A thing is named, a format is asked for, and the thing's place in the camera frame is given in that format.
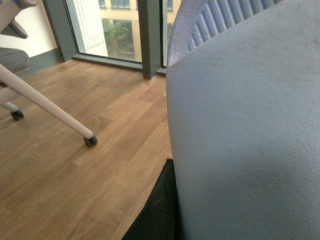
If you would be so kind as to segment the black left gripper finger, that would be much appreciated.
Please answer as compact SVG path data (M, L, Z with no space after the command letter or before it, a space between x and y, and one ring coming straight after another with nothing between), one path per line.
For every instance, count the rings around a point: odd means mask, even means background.
M178 194L174 161L168 158L137 218L124 240L174 240L178 215Z

